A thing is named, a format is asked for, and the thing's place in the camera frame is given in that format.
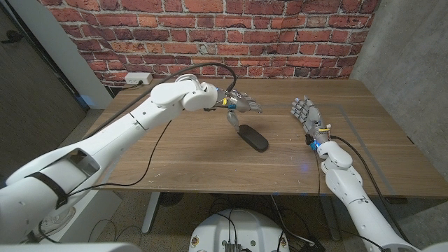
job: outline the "electrical cord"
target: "electrical cord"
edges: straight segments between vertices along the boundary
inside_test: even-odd
[[[316,158],[317,174],[318,174],[318,191],[317,191],[317,197],[318,197],[318,200],[319,200],[319,205],[321,206],[321,210],[323,211],[323,205],[322,205],[322,199],[321,199],[321,169],[320,169],[320,167],[319,167],[319,160],[318,160],[318,158],[317,158],[317,157],[318,157],[318,155],[317,155],[317,151],[314,151],[314,157]],[[364,240],[370,242],[371,244],[375,245],[381,252],[386,252],[386,249],[384,249],[384,248],[381,247],[380,245],[376,244],[376,243],[373,242],[372,240],[370,240],[370,239],[368,239],[368,238],[366,238],[366,237],[364,237],[364,236],[362,236],[362,235],[355,234],[355,233],[352,233],[352,232],[349,232],[349,231],[346,231],[346,230],[342,230],[342,229],[340,229],[340,228],[338,228],[338,227],[330,227],[329,225],[322,224],[322,222],[317,218],[317,215],[316,215],[316,220],[317,220],[317,222],[318,222],[320,225],[322,225],[322,226],[324,226],[324,227],[326,227],[326,228],[331,228],[331,229],[334,229],[334,230],[339,230],[340,232],[345,232],[345,233],[347,233],[347,234],[357,236],[357,237],[359,237],[359,238],[361,238],[361,239],[364,239]]]
[[[151,160],[153,159],[153,155],[154,155],[155,149],[157,148],[157,145],[159,144],[160,139],[162,138],[163,134],[164,134],[165,131],[167,130],[167,128],[168,128],[168,126],[169,126],[170,123],[171,123],[171,121],[168,122],[167,126],[165,126],[165,128],[163,129],[163,132],[162,132],[161,135],[159,136],[159,139],[157,140],[157,142],[155,142],[155,145],[154,145],[154,148],[153,148],[153,152],[151,153],[151,155],[150,155],[150,157],[149,157],[148,166],[146,167],[146,170],[145,170],[145,172],[143,173],[143,176],[142,176],[138,181],[135,181],[135,182],[133,182],[133,183],[129,183],[129,184],[101,183],[101,184],[98,184],[98,185],[92,185],[92,186],[89,186],[89,187],[87,187],[87,188],[84,188],[84,189],[81,189],[81,190],[77,190],[77,191],[75,191],[75,192],[70,192],[70,193],[67,195],[67,197],[70,197],[70,196],[72,196],[72,195],[75,195],[76,193],[81,193],[81,192],[83,192],[83,191],[85,191],[85,190],[90,190],[90,189],[93,189],[93,188],[98,188],[98,187],[100,187],[100,186],[124,186],[124,187],[126,187],[126,186],[133,186],[133,185],[137,184],[138,182],[142,181],[143,178],[144,178],[144,177],[146,176],[146,174],[148,173],[149,166],[151,165]]]
[[[393,224],[397,227],[397,230],[399,231],[399,233],[401,234],[401,236],[403,237],[403,239],[411,244],[411,242],[409,241],[409,239],[406,237],[406,234],[403,232],[403,230],[401,229],[401,227],[399,226],[397,220],[393,217],[391,210],[387,207],[387,203],[386,203],[386,199],[384,199],[383,194],[381,193],[381,191],[379,190],[379,187],[377,185],[377,182],[375,181],[372,172],[370,171],[369,167],[367,166],[367,163],[364,161],[364,158],[361,156],[361,154],[346,140],[344,140],[341,137],[338,136],[330,136],[331,139],[337,139],[340,140],[341,142],[343,142],[344,144],[346,144],[348,147],[350,147],[350,149],[356,153],[356,155],[359,157],[359,159],[361,160],[361,162],[363,163],[365,170],[367,171],[367,173],[369,174],[370,180],[373,183],[373,186],[375,187],[375,190],[377,191],[377,194],[381,200],[381,203],[383,203],[384,207],[386,208],[387,214],[391,217],[391,220],[393,222]]]
[[[163,78],[159,83],[157,83],[156,85],[159,85],[161,83],[164,83],[166,81],[168,81],[170,78],[175,77],[176,75],[185,73],[189,70],[192,69],[196,69],[198,67],[204,67],[204,66],[218,66],[218,67],[223,67],[224,69],[227,69],[233,76],[233,81],[231,82],[231,84],[227,87],[227,91],[232,91],[233,87],[235,86],[235,84],[237,83],[237,75],[235,74],[235,72],[228,66],[221,64],[221,63],[215,63],[215,62],[208,62],[208,63],[202,63],[202,64],[196,64],[196,65],[192,65],[189,66],[187,68],[184,68],[180,71],[177,71],[176,73],[171,74],[170,76],[167,76],[165,78]],[[108,120],[106,120],[105,122],[103,122],[100,126],[98,126],[96,129],[92,130],[91,133],[87,134],[84,139],[89,138],[91,136],[93,136],[94,134],[98,133],[100,130],[102,130],[105,126],[107,126],[109,123],[112,123],[118,116],[120,116],[122,113],[124,113],[128,108],[130,108],[132,105],[136,104],[139,100],[141,100],[142,98],[144,98],[146,95],[149,95],[149,93],[151,93],[151,91],[153,90],[153,88],[156,86],[154,85],[153,87],[148,88],[145,92],[141,93],[137,98],[135,98],[133,101],[131,101],[128,105],[124,106],[123,108],[121,108],[117,113],[115,113],[114,115],[112,115]]]

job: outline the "brick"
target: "brick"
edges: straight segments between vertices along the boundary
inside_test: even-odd
[[[62,0],[41,0],[41,3],[44,6],[60,5],[62,4]]]
[[[296,41],[301,42],[319,42],[319,41],[328,41],[330,38],[331,31],[330,30],[299,30],[297,31]]]
[[[143,58],[148,64],[174,64],[174,56],[171,55],[144,55]]]
[[[316,49],[315,44],[302,44],[302,45],[300,45],[299,52],[302,54],[305,54],[305,55],[313,55],[314,49]]]
[[[118,0],[99,0],[99,5],[103,10],[114,11],[120,9]]]
[[[187,56],[176,56],[176,64],[191,64],[191,57]]]
[[[87,11],[99,11],[97,0],[65,0],[65,2],[73,7],[81,8]]]
[[[275,76],[292,76],[294,74],[294,67],[282,66],[282,67],[265,67],[263,70],[264,77],[275,77]]]
[[[286,2],[286,14],[294,15],[300,13],[302,10],[303,1],[287,1]]]
[[[190,41],[192,42],[200,41],[213,43],[225,41],[225,31],[194,29],[188,33],[190,35]]]
[[[161,29],[134,29],[134,38],[142,41],[166,41],[169,32]]]
[[[141,64],[144,63],[141,55],[126,55],[127,61],[131,64]]]
[[[345,13],[358,12],[361,0],[342,0],[342,11]]]
[[[285,44],[285,43],[277,43],[275,45],[269,45],[267,47],[268,54],[296,54],[299,50],[298,44]]]
[[[181,0],[164,0],[165,1],[165,11],[169,12],[182,12],[182,2]]]
[[[162,12],[161,0],[121,0],[121,5],[128,11]]]
[[[334,30],[330,41],[336,43],[345,43],[347,42],[348,36],[349,36],[348,31]]]
[[[81,14],[74,9],[70,8],[51,8],[51,14],[55,16],[59,22],[76,22],[83,21]]]
[[[135,14],[97,14],[97,20],[102,26],[130,26],[139,25]]]
[[[81,34],[81,30],[79,29],[78,25],[64,25],[64,24],[61,24],[61,26],[64,29],[66,34],[74,36],[75,38],[82,38],[83,37],[83,35]]]
[[[201,67],[201,74],[204,74],[204,75],[216,75],[216,66],[203,66],[203,67]]]
[[[218,45],[219,55],[247,55],[248,52],[247,45]]]
[[[338,67],[351,67],[355,65],[356,59],[358,57],[345,57],[345,58],[339,58],[337,60],[337,66]]]
[[[250,45],[249,52],[251,55],[261,55],[265,50],[264,45]]]
[[[256,29],[266,29],[269,27],[271,19],[269,17],[253,17],[253,26]]]
[[[377,7],[378,0],[364,0],[359,13],[372,13]]]
[[[307,18],[305,15],[296,15],[294,17],[276,17],[271,21],[271,28],[285,29],[303,27]]]
[[[303,13],[336,13],[340,0],[309,0],[302,5]]]
[[[183,0],[191,13],[222,13],[223,0]]]
[[[279,40],[279,33],[275,31],[246,31],[243,42],[245,43],[273,43]]]
[[[337,76],[339,73],[339,68],[320,68],[320,69],[313,69],[309,73],[309,77],[333,77]]]
[[[151,66],[141,65],[141,64],[125,64],[125,68],[128,71],[138,71],[145,73],[153,73],[154,70]]]
[[[323,58],[321,67],[336,67],[337,58]]]
[[[226,0],[225,12],[242,14],[244,9],[244,1],[242,0]]]
[[[296,67],[294,69],[295,77],[308,77],[310,69],[304,67]]]
[[[209,62],[217,62],[221,63],[222,60],[219,57],[194,57],[193,64],[201,64],[201,63],[209,63]]]
[[[351,45],[317,45],[316,55],[345,56],[350,53]]]
[[[353,66],[344,66],[342,67],[341,76],[350,76],[353,71]]]
[[[174,74],[174,73],[176,73],[182,69],[185,69],[187,67],[189,67],[189,66],[188,65],[173,65],[173,66],[168,66],[168,69],[171,74]],[[200,69],[199,68],[192,69],[192,70],[189,70],[182,74],[200,74]]]
[[[242,66],[268,67],[271,59],[269,57],[247,57],[239,59]]]
[[[84,21],[86,21],[89,25],[98,25],[98,20],[95,15],[90,13],[81,13]]]
[[[362,28],[368,21],[368,17],[355,15],[331,15],[328,25],[339,28]]]
[[[115,32],[118,40],[134,39],[134,36],[129,29],[114,29],[113,31]]]
[[[145,53],[145,45],[133,42],[113,42],[111,46],[114,51],[119,53]]]
[[[369,31],[353,31],[351,33],[349,43],[360,43],[364,42],[365,38],[367,38],[367,33]]]
[[[160,16],[160,25],[166,27],[194,27],[195,26],[195,16]]]
[[[89,67],[91,68],[91,70],[93,70],[93,71],[106,71],[107,70],[107,65],[104,60],[95,60],[95,61],[89,62],[88,64],[89,64]]]
[[[97,60],[118,60],[118,55],[113,51],[94,52],[94,56]]]
[[[163,53],[161,43],[146,43],[146,49],[148,49],[148,53]]]
[[[232,67],[232,70],[237,76],[247,76],[247,66],[234,66]],[[230,76],[231,73],[227,69],[218,67],[218,75]]]
[[[216,27],[235,27],[235,28],[251,28],[252,20],[250,17],[219,15],[216,16]]]
[[[197,26],[198,27],[212,28],[213,23],[214,23],[214,17],[212,15],[197,16]]]
[[[322,59],[320,57],[289,57],[286,65],[296,67],[319,67],[321,61]]]
[[[75,45],[78,47],[79,50],[101,50],[101,46],[99,45],[99,42],[95,39],[88,39],[88,40],[72,40]]]
[[[171,30],[171,39],[178,42],[187,41],[187,31],[186,30]]]
[[[139,14],[140,27],[157,27],[157,20],[153,15]]]
[[[308,28],[325,27],[327,25],[328,16],[309,16],[307,17]]]
[[[350,55],[357,55],[361,51],[362,47],[363,47],[362,43],[351,45]]]
[[[280,15],[283,13],[282,1],[245,1],[246,14]]]
[[[110,60],[107,62],[109,70],[125,70],[125,65],[119,60]]]
[[[249,76],[262,76],[263,75],[263,68],[261,66],[250,66],[249,67]]]
[[[282,67],[286,64],[286,57],[271,57],[271,66]]]
[[[239,63],[239,59],[237,58],[225,58],[224,59],[224,64],[228,65],[228,66],[237,66]]]
[[[127,75],[127,72],[118,72],[118,73],[105,73],[104,79],[106,81],[123,81]]]
[[[280,31],[279,42],[293,42],[295,31]]]
[[[80,52],[79,55],[84,58],[84,60],[94,60],[95,57],[91,52]]]
[[[227,42],[242,43],[243,34],[240,31],[227,31]]]
[[[157,74],[169,74],[168,66],[154,65],[153,69],[154,69],[154,73],[157,73]]]
[[[166,53],[197,53],[197,46],[192,43],[166,43],[163,47]]]

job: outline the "black cable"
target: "black cable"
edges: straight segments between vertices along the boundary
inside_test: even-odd
[[[317,152],[316,151],[314,151],[314,157],[316,158],[317,174],[318,174],[318,192],[317,192],[317,197],[318,197],[318,200],[319,200],[319,205],[321,206],[321,210],[323,212],[323,205],[322,205],[322,199],[321,199],[321,169],[320,169],[320,165],[319,165],[319,160],[317,159],[318,156],[317,156]],[[366,237],[364,237],[362,235],[354,234],[352,232],[349,232],[349,231],[346,231],[346,230],[342,230],[342,229],[340,229],[338,227],[330,227],[329,225],[322,224],[321,221],[317,218],[317,215],[316,215],[316,220],[317,220],[317,222],[320,225],[322,225],[322,226],[324,226],[326,228],[331,228],[331,229],[334,229],[334,230],[339,230],[340,232],[345,232],[345,233],[348,233],[348,234],[351,234],[351,235],[355,235],[355,236],[357,236],[357,237],[359,237],[361,239],[364,239],[364,240],[370,242],[371,244],[375,245],[376,247],[378,247],[378,249],[381,252],[386,252],[386,250],[383,247],[381,247],[380,245],[374,243],[373,241],[371,241],[370,239],[368,239],[368,238],[366,238]]]
[[[38,229],[38,231],[39,231],[39,234],[40,234],[43,238],[47,239],[48,241],[50,241],[50,242],[52,242],[52,243],[56,243],[56,244],[60,243],[60,242],[58,242],[58,241],[55,241],[54,239],[49,238],[46,234],[43,233],[43,231],[42,231],[42,221],[43,221],[43,220],[41,220],[41,222],[39,223],[39,225],[37,225],[37,229]]]
[[[277,252],[280,252],[280,243],[281,243],[281,237],[283,236],[283,234],[285,233],[285,231],[281,231],[281,234],[280,234],[280,238],[279,238],[279,244],[277,244]]]
[[[204,66],[218,66],[218,67],[223,67],[224,69],[227,69],[233,76],[233,81],[232,83],[227,87],[227,91],[232,91],[233,87],[235,86],[235,84],[237,83],[237,75],[235,74],[235,72],[228,66],[221,64],[221,63],[215,63],[215,62],[208,62],[208,63],[202,63],[202,64],[196,64],[196,65],[192,65],[189,66],[187,68],[184,68],[180,71],[177,71],[176,73],[171,74],[168,77],[165,77],[163,80],[161,80],[158,84],[159,85],[161,83],[164,83],[166,81],[168,81],[170,78],[175,77],[176,75],[185,73],[189,70],[192,69],[196,69],[198,67],[204,67]],[[131,101],[128,105],[124,106],[123,108],[121,108],[117,113],[115,113],[114,115],[112,115],[108,120],[106,120],[105,122],[103,122],[100,126],[98,126],[96,129],[92,130],[91,133],[87,134],[84,139],[89,138],[91,136],[93,136],[94,134],[98,133],[100,130],[102,130],[105,126],[107,126],[109,123],[112,123],[119,115],[121,115],[122,113],[124,113],[128,108],[130,108],[132,105],[136,104],[139,100],[141,100],[142,98],[144,98],[146,95],[149,95],[149,93],[151,93],[151,91],[153,90],[153,88],[156,86],[154,85],[153,87],[148,88],[145,92],[143,92],[142,94],[140,94],[137,98],[135,98],[133,101]]]
[[[95,224],[95,225],[93,226],[92,231],[90,231],[89,239],[87,240],[87,243],[90,242],[90,238],[92,237],[93,230],[95,230],[95,228],[97,227],[97,225],[98,225],[100,222],[102,222],[102,221],[108,221],[108,222],[112,223],[112,225],[113,225],[113,229],[114,229],[114,231],[115,231],[115,233],[113,234],[113,239],[115,240],[115,237],[117,237],[117,227],[115,226],[115,223],[114,223],[112,220],[109,220],[109,219],[102,219],[102,220],[98,220],[97,224]]]
[[[361,156],[361,154],[355,149],[355,147],[353,147],[348,141],[345,141],[343,138],[338,137],[338,136],[330,136],[331,139],[337,139],[342,141],[344,144],[346,144],[348,147],[350,147],[350,149],[352,151],[354,151],[357,156],[359,157],[359,159],[361,159],[361,162],[363,163],[365,170],[367,171],[367,173],[369,174],[370,180],[373,183],[373,186],[375,187],[375,190],[378,193],[378,196],[381,200],[381,203],[383,203],[384,207],[386,208],[387,214],[391,217],[391,220],[393,222],[393,224],[397,227],[397,230],[399,231],[399,233],[401,234],[401,236],[403,237],[403,239],[411,244],[411,242],[409,241],[409,239],[406,237],[406,234],[403,232],[403,230],[401,229],[401,227],[399,226],[397,220],[393,217],[391,210],[387,207],[387,203],[386,203],[386,199],[384,199],[383,194],[381,193],[381,191],[379,190],[379,187],[377,185],[377,182],[375,181],[372,172],[370,171],[369,167],[367,166],[367,163],[364,161],[364,158]]]
[[[153,152],[151,153],[151,155],[150,155],[150,157],[149,157],[148,166],[146,167],[146,171],[145,171],[145,173],[143,174],[143,176],[142,176],[138,181],[135,181],[135,182],[130,183],[130,184],[101,183],[101,184],[98,184],[98,185],[92,185],[92,186],[89,186],[89,187],[87,187],[87,188],[84,188],[84,189],[81,189],[81,190],[77,190],[77,191],[75,191],[75,192],[70,192],[70,193],[67,195],[67,197],[70,197],[70,196],[72,196],[72,195],[75,195],[76,193],[81,193],[81,192],[83,192],[83,191],[85,191],[85,190],[90,190],[90,189],[93,189],[93,188],[98,188],[98,187],[100,187],[100,186],[133,186],[133,185],[137,184],[138,182],[142,181],[143,178],[144,178],[144,177],[146,176],[146,174],[148,173],[149,166],[150,166],[150,164],[151,164],[151,160],[153,159],[153,154],[154,154],[154,152],[155,152],[155,149],[157,148],[157,145],[159,144],[160,139],[162,138],[163,134],[164,134],[165,131],[167,130],[167,128],[168,128],[168,126],[169,126],[170,123],[171,123],[171,121],[168,122],[167,126],[165,126],[165,128],[163,129],[163,132],[162,132],[161,135],[159,136],[159,139],[157,140],[157,142],[155,142],[155,145],[154,145],[154,148],[153,148]]]

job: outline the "floor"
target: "floor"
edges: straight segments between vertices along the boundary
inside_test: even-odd
[[[102,111],[90,110],[80,125],[64,140],[61,146],[79,141]],[[130,242],[138,245],[143,251],[187,251],[190,236],[194,229],[207,217],[209,209],[217,197],[230,199],[237,202],[237,207],[244,207],[259,211],[262,214],[277,221],[273,213],[267,208],[267,202],[259,195],[211,195],[186,193],[182,200],[172,206],[160,206],[155,218],[153,229],[149,234],[140,233],[146,207],[151,194],[144,191],[117,191],[115,192],[123,202],[112,217],[118,234],[126,229],[118,239],[119,242]],[[326,251],[366,251],[362,240],[347,233],[342,233],[342,241],[333,241],[329,231],[323,226],[325,223],[322,210],[319,208],[318,198],[310,196],[276,196],[281,206],[297,212],[307,222],[310,232]],[[379,201],[373,199],[380,207]],[[406,205],[390,205],[394,216],[398,219],[401,228],[405,231],[410,241],[421,249],[437,243],[448,241],[446,220],[448,220],[448,202],[445,199],[408,199]],[[333,200],[335,213],[339,227],[356,232],[353,222],[344,205]],[[217,212],[229,208],[225,205],[215,206],[212,211]],[[442,216],[442,219],[434,219],[433,216]],[[288,229],[298,235],[306,237],[306,231],[300,220],[293,213],[286,212],[284,216]],[[108,224],[97,242],[112,242],[114,230],[112,224]],[[301,242],[292,241],[298,249]]]

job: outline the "red brick wall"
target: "red brick wall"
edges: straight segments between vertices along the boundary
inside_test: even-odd
[[[222,62],[242,78],[347,78],[377,0],[40,0],[102,83]],[[228,75],[214,66],[194,74]]]

